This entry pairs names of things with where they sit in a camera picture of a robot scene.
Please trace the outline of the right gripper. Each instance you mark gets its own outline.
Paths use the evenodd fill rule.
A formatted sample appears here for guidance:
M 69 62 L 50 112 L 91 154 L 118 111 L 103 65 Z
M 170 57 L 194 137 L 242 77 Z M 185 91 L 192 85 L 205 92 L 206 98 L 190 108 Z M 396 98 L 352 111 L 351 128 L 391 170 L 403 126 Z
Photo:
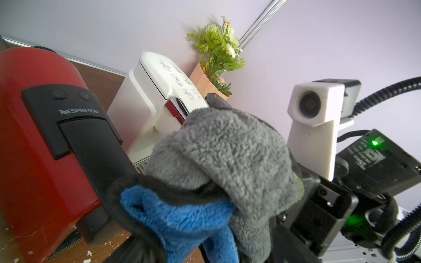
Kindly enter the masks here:
M 272 223 L 271 263 L 319 263 L 358 205 L 351 191 L 298 166 L 304 196 Z

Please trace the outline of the black coffee machine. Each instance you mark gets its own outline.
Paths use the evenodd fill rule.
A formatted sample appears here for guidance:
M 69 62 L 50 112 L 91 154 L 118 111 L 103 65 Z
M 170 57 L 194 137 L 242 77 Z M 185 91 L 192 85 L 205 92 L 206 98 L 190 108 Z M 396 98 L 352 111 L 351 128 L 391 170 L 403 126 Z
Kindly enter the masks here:
M 205 101 L 211 108 L 232 108 L 221 96 L 216 93 L 208 93 L 205 97 Z

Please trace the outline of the blue grey microfiber cloth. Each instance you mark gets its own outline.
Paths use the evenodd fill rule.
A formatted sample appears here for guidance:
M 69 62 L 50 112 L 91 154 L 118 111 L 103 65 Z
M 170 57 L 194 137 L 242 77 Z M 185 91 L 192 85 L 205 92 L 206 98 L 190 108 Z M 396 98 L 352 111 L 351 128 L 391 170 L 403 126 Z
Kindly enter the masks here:
M 202 108 L 153 148 L 145 173 L 117 179 L 107 201 L 159 263 L 203 246 L 212 263 L 263 263 L 271 219 L 304 195 L 282 136 L 232 108 Z

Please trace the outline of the red coffee machine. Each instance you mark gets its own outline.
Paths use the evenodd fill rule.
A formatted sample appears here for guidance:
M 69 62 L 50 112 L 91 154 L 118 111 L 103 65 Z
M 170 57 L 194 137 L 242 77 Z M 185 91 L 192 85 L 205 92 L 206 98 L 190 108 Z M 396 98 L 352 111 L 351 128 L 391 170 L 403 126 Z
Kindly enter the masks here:
M 1 208 L 28 263 L 74 231 L 93 245 L 122 231 L 106 199 L 135 172 L 121 144 L 71 62 L 40 48 L 1 51 Z

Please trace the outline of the white coffee machine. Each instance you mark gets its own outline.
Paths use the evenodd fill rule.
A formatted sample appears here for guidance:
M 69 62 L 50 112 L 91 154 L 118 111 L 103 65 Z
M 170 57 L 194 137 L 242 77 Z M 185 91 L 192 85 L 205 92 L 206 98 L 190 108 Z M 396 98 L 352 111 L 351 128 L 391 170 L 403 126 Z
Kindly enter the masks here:
M 129 159 L 141 165 L 160 139 L 178 131 L 194 110 L 206 107 L 196 86 L 171 59 L 144 51 L 107 114 Z

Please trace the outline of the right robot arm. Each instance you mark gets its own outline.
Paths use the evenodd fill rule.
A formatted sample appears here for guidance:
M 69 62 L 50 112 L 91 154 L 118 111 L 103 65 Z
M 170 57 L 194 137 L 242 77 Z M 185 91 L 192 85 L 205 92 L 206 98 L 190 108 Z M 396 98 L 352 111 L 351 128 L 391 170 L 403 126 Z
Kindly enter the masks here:
M 376 129 L 339 131 L 366 110 L 419 90 L 410 78 L 359 100 L 358 80 L 324 79 L 297 84 L 288 114 L 287 145 L 304 179 L 303 199 L 273 221 L 271 263 L 325 263 L 341 234 L 351 251 L 335 262 L 418 263 L 421 210 L 401 210 L 395 196 L 421 182 L 421 164 Z

